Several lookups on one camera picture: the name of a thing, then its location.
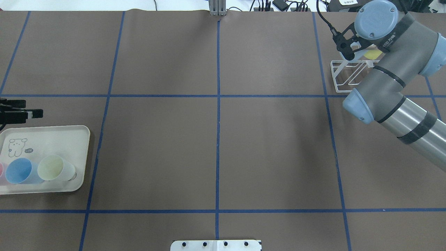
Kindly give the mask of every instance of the grid square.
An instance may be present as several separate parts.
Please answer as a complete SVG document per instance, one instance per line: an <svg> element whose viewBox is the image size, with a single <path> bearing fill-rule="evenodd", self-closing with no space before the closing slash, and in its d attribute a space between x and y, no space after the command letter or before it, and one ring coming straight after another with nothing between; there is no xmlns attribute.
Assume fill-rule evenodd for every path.
<svg viewBox="0 0 446 251"><path fill-rule="evenodd" d="M263 250L347 250L342 213L221 213L220 239L253 238Z"/></svg>
<svg viewBox="0 0 446 251"><path fill-rule="evenodd" d="M73 192L47 192L2 195L0 209L85 209L96 149L101 131L106 98L80 97L14 97L25 99L29 109L43 109L43 118L28 119L26 124L7 128L35 126L85 125L90 129L90 145L82 186Z"/></svg>
<svg viewBox="0 0 446 251"><path fill-rule="evenodd" d="M27 12L0 12L0 81L3 81Z"/></svg>
<svg viewBox="0 0 446 251"><path fill-rule="evenodd" d="M122 12L32 12L6 94L107 94Z"/></svg>
<svg viewBox="0 0 446 251"><path fill-rule="evenodd" d="M0 213L2 250L79 250L83 213Z"/></svg>
<svg viewBox="0 0 446 251"><path fill-rule="evenodd" d="M228 12L220 33L222 94L323 94L311 13L295 14Z"/></svg>
<svg viewBox="0 0 446 251"><path fill-rule="evenodd" d="M175 240L203 239L215 239L213 213L92 213L83 250L169 250Z"/></svg>
<svg viewBox="0 0 446 251"><path fill-rule="evenodd" d="M341 208L323 98L224 98L220 209Z"/></svg>
<svg viewBox="0 0 446 251"><path fill-rule="evenodd" d="M91 208L214 209L216 111L216 98L111 98Z"/></svg>
<svg viewBox="0 0 446 251"><path fill-rule="evenodd" d="M352 250L424 250L446 247L445 212L349 213Z"/></svg>
<svg viewBox="0 0 446 251"><path fill-rule="evenodd" d="M446 13L436 13L435 15L430 13L411 13L411 15L421 24L446 36L446 26L444 22ZM446 67L441 68L434 75L429 77L430 86L435 95L446 95L445 79Z"/></svg>
<svg viewBox="0 0 446 251"><path fill-rule="evenodd" d="M113 94L217 94L209 12L127 11Z"/></svg>
<svg viewBox="0 0 446 251"><path fill-rule="evenodd" d="M446 173L378 123L364 125L330 99L346 208L446 207ZM432 99L414 98L435 113Z"/></svg>
<svg viewBox="0 0 446 251"><path fill-rule="evenodd" d="M352 22L355 21L356 13L323 13L324 17L339 31L344 31ZM321 49L322 67L325 75L328 94L337 94L331 77L330 62L332 60L342 60L342 56L336 50L336 44L333 42L332 34L327 24L318 16L316 24L318 29L319 45ZM423 76L417 75L407 87L403 89L406 95L429 95L426 80Z"/></svg>
<svg viewBox="0 0 446 251"><path fill-rule="evenodd" d="M438 110L440 112L440 116L443 120L446 120L446 99L445 98L436 98L435 102L437 103Z"/></svg>

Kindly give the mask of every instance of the white wire rack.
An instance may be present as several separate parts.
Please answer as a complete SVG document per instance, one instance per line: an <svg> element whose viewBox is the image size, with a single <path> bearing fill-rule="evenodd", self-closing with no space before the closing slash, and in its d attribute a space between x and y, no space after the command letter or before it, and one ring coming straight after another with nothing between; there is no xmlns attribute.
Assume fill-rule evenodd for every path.
<svg viewBox="0 0 446 251"><path fill-rule="evenodd" d="M379 60L333 60L330 63L331 77L337 93L351 92L355 85L372 70Z"/></svg>

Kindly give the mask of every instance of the black cable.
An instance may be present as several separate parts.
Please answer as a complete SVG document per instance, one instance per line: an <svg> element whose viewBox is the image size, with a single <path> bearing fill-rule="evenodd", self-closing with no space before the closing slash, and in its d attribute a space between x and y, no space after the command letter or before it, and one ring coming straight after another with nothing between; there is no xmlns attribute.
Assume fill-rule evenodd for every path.
<svg viewBox="0 0 446 251"><path fill-rule="evenodd" d="M403 1L399 0L399 2L400 2L400 5L401 5L401 8L403 8L404 14L407 14L407 9L406 9L406 6L403 4Z"/></svg>
<svg viewBox="0 0 446 251"><path fill-rule="evenodd" d="M254 3L256 2L256 0L252 0L252 5L251 5L251 8L249 8L249 11L251 11L252 10L252 7L254 6Z"/></svg>
<svg viewBox="0 0 446 251"><path fill-rule="evenodd" d="M297 1L285 1L285 2L291 2L289 5L288 5L288 7L286 8L286 11L288 11L288 9L289 10L291 10L291 5L293 4L293 3L296 3L296 9L299 7L299 2L297 2Z"/></svg>
<svg viewBox="0 0 446 251"><path fill-rule="evenodd" d="M301 1L299 6L294 11L301 11L302 6L304 5L304 1Z"/></svg>
<svg viewBox="0 0 446 251"><path fill-rule="evenodd" d="M308 5L306 4L307 2L308 0L306 0L305 2L302 0L301 4L299 5L299 9L296 9L294 11L304 12L305 8L308 8Z"/></svg>
<svg viewBox="0 0 446 251"><path fill-rule="evenodd" d="M324 20L324 22L327 23L327 25L328 25L328 27L330 28L330 30L334 29L333 25L331 25L331 23L330 23L327 19L325 19L325 18L322 16L321 11L319 10L319 0L316 0L316 9L318 10L318 14L319 14L319 16L322 18L322 20Z"/></svg>
<svg viewBox="0 0 446 251"><path fill-rule="evenodd" d="M235 8L235 9L237 9L237 10L239 10L239 11L243 11L243 10L241 10L241 9L239 9L239 8L235 7L235 6L232 6L232 7L230 7L230 8L229 8L229 9L227 9L227 10L230 10L230 9L232 9L232 8Z"/></svg>

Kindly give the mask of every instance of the pink cup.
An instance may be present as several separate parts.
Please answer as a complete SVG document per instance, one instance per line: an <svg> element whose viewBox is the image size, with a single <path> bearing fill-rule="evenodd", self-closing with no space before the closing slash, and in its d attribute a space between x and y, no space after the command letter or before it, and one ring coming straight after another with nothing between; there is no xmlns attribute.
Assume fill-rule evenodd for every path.
<svg viewBox="0 0 446 251"><path fill-rule="evenodd" d="M9 185L10 183L6 180L6 168L8 167L7 164L0 162L0 186L2 185Z"/></svg>

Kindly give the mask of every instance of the white tray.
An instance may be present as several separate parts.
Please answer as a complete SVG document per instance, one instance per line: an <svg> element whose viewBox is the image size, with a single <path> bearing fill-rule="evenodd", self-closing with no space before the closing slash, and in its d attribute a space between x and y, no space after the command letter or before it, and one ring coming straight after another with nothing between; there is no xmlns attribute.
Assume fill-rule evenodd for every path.
<svg viewBox="0 0 446 251"><path fill-rule="evenodd" d="M24 141L23 146L10 151L12 139ZM3 131L0 134L0 162L9 165L18 158L27 158L39 163L48 155L59 155L74 165L76 177L70 181L52 180L40 184L0 184L0 194L71 192L79 189L84 180L89 143L90 130L84 125L10 128Z"/></svg>

